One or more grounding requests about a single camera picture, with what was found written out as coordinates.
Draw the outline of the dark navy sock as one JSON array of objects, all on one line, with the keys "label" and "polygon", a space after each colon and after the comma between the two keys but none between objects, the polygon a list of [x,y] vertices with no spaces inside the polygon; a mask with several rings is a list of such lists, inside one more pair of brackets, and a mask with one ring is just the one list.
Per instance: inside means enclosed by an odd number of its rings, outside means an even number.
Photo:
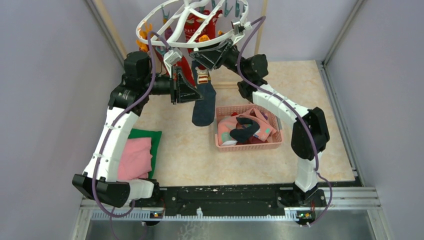
[{"label": "dark navy sock", "polygon": [[202,99],[196,100],[192,111],[192,123],[197,127],[206,127],[213,123],[215,118],[216,91],[212,85],[209,70],[199,62],[191,62],[196,89]]},{"label": "dark navy sock", "polygon": [[238,143],[246,143],[250,137],[260,130],[260,125],[250,118],[236,117],[236,121],[240,128],[232,129],[229,135]]}]

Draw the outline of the red santa sock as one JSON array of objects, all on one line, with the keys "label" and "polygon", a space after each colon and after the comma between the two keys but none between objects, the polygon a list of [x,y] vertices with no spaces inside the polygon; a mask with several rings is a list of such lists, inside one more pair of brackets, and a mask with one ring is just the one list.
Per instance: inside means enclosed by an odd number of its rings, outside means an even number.
[{"label": "red santa sock", "polygon": [[[169,71],[167,70],[167,68],[165,67],[165,64],[164,64],[165,50],[161,49],[160,47],[155,47],[154,51],[155,51],[157,59],[160,61],[160,73],[169,75],[170,73],[169,73]],[[192,70],[189,66],[189,62],[187,61],[187,59],[184,56],[182,56],[182,59],[180,61],[178,61],[175,65],[182,68],[182,72],[183,72],[185,78],[187,79],[187,81],[193,87],[195,87],[196,84],[195,84],[195,81],[194,81],[194,78],[193,78]]]}]

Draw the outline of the pink plastic basket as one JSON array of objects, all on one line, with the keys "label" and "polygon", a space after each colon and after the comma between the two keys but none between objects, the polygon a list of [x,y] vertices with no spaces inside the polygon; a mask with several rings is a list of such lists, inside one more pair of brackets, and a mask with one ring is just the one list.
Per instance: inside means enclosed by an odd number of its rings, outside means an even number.
[{"label": "pink plastic basket", "polygon": [[[218,144],[218,122],[225,117],[239,117],[240,114],[244,113],[250,108],[258,108],[261,111],[264,111],[265,114],[271,116],[270,123],[277,129],[277,132],[268,138],[267,141],[262,142],[256,137],[252,136],[245,143],[237,142],[234,146],[219,146]],[[215,145],[220,152],[231,152],[231,151],[247,151],[247,150],[271,150],[278,148],[284,141],[283,128],[281,126],[280,120],[269,110],[255,105],[255,104],[245,104],[245,105],[233,105],[233,106],[218,106],[215,108],[215,120],[214,120],[214,141]]]}]

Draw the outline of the white plastic clip hanger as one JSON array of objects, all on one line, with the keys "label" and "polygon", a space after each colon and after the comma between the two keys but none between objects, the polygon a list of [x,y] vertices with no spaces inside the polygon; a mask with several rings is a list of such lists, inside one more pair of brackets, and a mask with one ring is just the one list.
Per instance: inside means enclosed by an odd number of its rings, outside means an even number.
[{"label": "white plastic clip hanger", "polygon": [[[217,21],[234,13],[233,21],[249,22],[249,10],[246,0],[237,0],[234,6],[226,0],[167,0],[138,23],[136,37],[144,44],[151,41],[153,46],[163,47],[165,44],[159,39],[163,36],[171,47],[185,49],[199,49],[227,39],[236,44],[244,35],[235,36],[232,23],[228,31],[219,33]],[[152,24],[147,40],[138,31],[144,23]]]}]

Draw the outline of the orange clothespin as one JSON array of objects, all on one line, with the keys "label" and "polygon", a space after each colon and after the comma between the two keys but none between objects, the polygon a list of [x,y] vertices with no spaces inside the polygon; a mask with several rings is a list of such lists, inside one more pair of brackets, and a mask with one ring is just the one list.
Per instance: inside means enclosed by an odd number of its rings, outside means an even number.
[{"label": "orange clothespin", "polygon": [[[142,27],[138,29],[139,35],[142,37],[142,39],[147,40],[148,33],[153,29],[153,25],[151,23],[145,22]],[[139,39],[136,40],[136,44],[140,51],[148,53],[149,52],[149,46],[147,44],[144,44]]]}]

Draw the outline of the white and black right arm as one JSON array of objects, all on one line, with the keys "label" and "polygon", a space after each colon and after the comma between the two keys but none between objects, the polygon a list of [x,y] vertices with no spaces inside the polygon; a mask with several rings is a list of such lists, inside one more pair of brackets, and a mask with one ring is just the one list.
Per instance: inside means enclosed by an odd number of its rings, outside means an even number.
[{"label": "white and black right arm", "polygon": [[189,54],[208,70],[225,67],[238,74],[240,95],[260,106],[287,124],[291,130],[290,146],[297,155],[296,190],[293,200],[299,206],[307,206],[317,189],[320,158],[330,140],[324,111],[299,105],[275,90],[266,80],[268,60],[265,54],[243,57],[243,50],[226,39],[220,43],[197,43]]}]

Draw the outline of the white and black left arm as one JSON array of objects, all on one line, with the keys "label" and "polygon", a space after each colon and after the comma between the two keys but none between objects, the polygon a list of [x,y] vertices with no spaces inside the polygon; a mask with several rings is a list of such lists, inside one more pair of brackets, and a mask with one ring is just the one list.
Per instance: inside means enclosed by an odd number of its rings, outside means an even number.
[{"label": "white and black left arm", "polygon": [[149,95],[168,95],[174,105],[203,98],[186,79],[183,69],[176,65],[182,58],[178,49],[165,53],[163,64],[168,74],[164,75],[155,72],[155,60],[146,52],[131,52],[124,60],[124,73],[120,84],[110,94],[106,120],[94,153],[83,172],[72,179],[72,185],[100,208],[105,205],[121,208],[127,202],[135,207],[139,200],[154,207],[160,202],[156,180],[119,180],[118,170],[125,144]]}]

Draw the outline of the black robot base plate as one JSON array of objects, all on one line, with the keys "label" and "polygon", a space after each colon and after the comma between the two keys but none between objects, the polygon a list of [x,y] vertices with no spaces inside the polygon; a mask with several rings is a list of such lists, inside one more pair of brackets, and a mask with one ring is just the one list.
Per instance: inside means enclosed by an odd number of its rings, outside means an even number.
[{"label": "black robot base plate", "polygon": [[178,203],[265,203],[286,207],[325,207],[328,203],[324,191],[318,186],[302,193],[293,183],[162,186],[151,198],[135,201],[135,207],[170,208]]}]

